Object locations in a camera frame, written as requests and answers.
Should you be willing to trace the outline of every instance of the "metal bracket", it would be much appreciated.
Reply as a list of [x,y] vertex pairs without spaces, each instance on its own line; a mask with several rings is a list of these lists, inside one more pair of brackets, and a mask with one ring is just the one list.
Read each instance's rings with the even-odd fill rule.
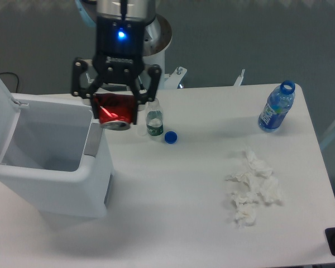
[[183,88],[181,81],[187,72],[187,69],[181,66],[177,67],[175,71],[166,78],[165,89]]

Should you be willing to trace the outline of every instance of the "robotic arm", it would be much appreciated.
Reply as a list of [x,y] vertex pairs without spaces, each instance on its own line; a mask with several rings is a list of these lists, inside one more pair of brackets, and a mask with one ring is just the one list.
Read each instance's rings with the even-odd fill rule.
[[[89,99],[95,118],[99,117],[96,91],[103,83],[123,84],[133,93],[132,122],[137,121],[137,107],[155,99],[162,70],[158,65],[145,65],[143,47],[146,26],[153,25],[155,0],[82,0],[95,21],[96,45],[92,60],[76,58],[73,62],[71,94]],[[97,77],[88,87],[80,85],[80,76],[92,64]],[[151,78],[145,93],[140,93],[138,77],[147,71]]]

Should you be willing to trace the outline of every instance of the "white table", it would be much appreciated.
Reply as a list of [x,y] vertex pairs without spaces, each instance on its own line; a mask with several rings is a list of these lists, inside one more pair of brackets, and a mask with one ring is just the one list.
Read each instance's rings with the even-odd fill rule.
[[[116,168],[108,216],[40,213],[0,183],[0,267],[274,267],[335,262],[335,200],[302,90],[276,133],[257,126],[276,85],[161,90],[174,145],[106,131]],[[144,113],[138,123],[144,124]],[[275,170],[284,206],[238,229],[226,175],[250,146]]]

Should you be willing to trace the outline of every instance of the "small water bottle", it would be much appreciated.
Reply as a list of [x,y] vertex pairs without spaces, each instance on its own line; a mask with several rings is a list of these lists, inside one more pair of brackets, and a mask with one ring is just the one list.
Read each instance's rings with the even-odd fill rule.
[[286,80],[270,93],[267,104],[258,119],[258,124],[262,130],[273,132],[280,127],[284,117],[293,105],[294,91],[294,82]]
[[162,126],[162,108],[157,98],[153,102],[149,102],[146,107],[146,128],[147,133],[153,137],[161,135],[164,131]]

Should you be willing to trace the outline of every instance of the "white tissue paper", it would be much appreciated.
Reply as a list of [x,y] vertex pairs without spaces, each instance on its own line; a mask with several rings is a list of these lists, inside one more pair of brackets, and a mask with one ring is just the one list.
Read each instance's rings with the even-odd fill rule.
[[272,176],[273,169],[257,158],[250,149],[245,150],[248,166],[251,170],[230,175],[233,180],[248,186],[248,191],[233,191],[231,198],[236,204],[235,220],[240,227],[252,226],[256,222],[256,206],[262,200],[264,204],[282,204],[279,181]]

